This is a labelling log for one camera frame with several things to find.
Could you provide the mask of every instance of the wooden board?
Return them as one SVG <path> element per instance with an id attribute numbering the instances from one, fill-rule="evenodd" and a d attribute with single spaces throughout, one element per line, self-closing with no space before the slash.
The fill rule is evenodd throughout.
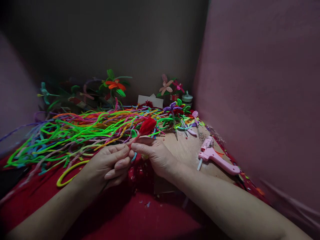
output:
<path id="1" fill-rule="evenodd" d="M 197 128 L 192 128 L 194 132 L 197 133 Z M 199 165 L 198 153 L 200 151 L 200 147 L 204 141 L 204 139 L 210 135 L 209 131 L 205 127 L 199 126 L 199 131 L 201 134 L 201 139 L 199 137 L 193 137 L 188 133 L 188 139 L 186 139 L 186 134 L 184 132 L 177 132 L 178 141 L 173 132 L 166 133 L 166 135 L 160 135 L 157 138 L 163 140 L 164 145 L 170 150 L 170 152 L 181 162 L 190 166 L 191 168 L 197 169 Z M 217 152 L 223 153 L 220 146 L 214 141 L 214 149 Z M 227 162 L 230 162 L 230 159 L 223 155 L 222 158 Z M 214 177 L 218 177 L 230 183 L 234 183 L 233 177 L 225 173 L 218 165 L 214 162 L 203 162 L 201 172 L 205 174 L 212 175 Z M 177 189 L 171 183 L 166 181 L 165 179 L 155 175 L 154 179 L 154 193 L 167 193 L 173 192 Z"/>

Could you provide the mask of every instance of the fingernail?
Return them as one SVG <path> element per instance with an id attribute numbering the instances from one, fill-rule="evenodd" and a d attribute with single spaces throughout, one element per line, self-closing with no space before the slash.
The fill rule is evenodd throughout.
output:
<path id="1" fill-rule="evenodd" d="M 117 162 L 117 163 L 116 163 L 116 165 L 115 165 L 114 167 L 115 167 L 115 168 L 116 168 L 116 167 L 117 167 L 117 168 L 121 168 L 121 167 L 123 167 L 123 162 L 124 162 L 124 161 L 122 161 L 122 160 L 121 160 L 121 161 L 119 161 L 119 162 Z"/>
<path id="2" fill-rule="evenodd" d="M 138 147 L 138 144 L 137 143 L 132 143 L 131 144 L 131 148 L 137 148 Z"/>
<path id="3" fill-rule="evenodd" d="M 111 177 L 111 172 L 108 172 L 106 175 L 104 175 L 104 178 L 109 178 Z"/>

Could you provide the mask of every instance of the white card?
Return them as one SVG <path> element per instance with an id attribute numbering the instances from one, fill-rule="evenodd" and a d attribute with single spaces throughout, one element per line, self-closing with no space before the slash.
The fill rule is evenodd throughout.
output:
<path id="1" fill-rule="evenodd" d="M 144 104 L 146 101 L 152 102 L 154 107 L 163 108 L 163 99 L 155 98 L 155 97 L 147 97 L 147 96 L 138 96 L 138 103 Z"/>

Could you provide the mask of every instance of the hand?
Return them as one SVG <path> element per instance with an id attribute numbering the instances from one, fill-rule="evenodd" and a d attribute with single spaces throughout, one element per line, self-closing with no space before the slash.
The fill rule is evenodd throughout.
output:
<path id="1" fill-rule="evenodd" d="M 103 189 L 107 180 L 109 183 L 106 188 L 117 186 L 126 178 L 133 156 L 134 152 L 126 144 L 104 147 L 72 182 L 98 192 Z"/>
<path id="2" fill-rule="evenodd" d="M 140 137 L 131 148 L 137 153 L 148 155 L 155 173 L 167 180 L 177 166 L 178 160 L 159 139 Z"/>

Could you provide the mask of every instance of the glue gun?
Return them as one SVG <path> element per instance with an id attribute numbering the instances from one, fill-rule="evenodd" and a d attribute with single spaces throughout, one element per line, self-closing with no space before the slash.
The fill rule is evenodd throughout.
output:
<path id="1" fill-rule="evenodd" d="M 226 162 L 224 159 L 222 159 L 218 153 L 214 150 L 213 148 L 213 137 L 209 136 L 207 137 L 202 146 L 201 146 L 201 152 L 199 152 L 199 159 L 200 159 L 200 164 L 198 166 L 198 170 L 200 170 L 202 161 L 208 161 L 211 159 L 214 161 L 216 164 L 218 164 L 223 170 L 225 170 L 227 173 L 230 175 L 237 175 L 240 173 L 240 169 L 237 166 L 234 166 L 228 162 Z"/>

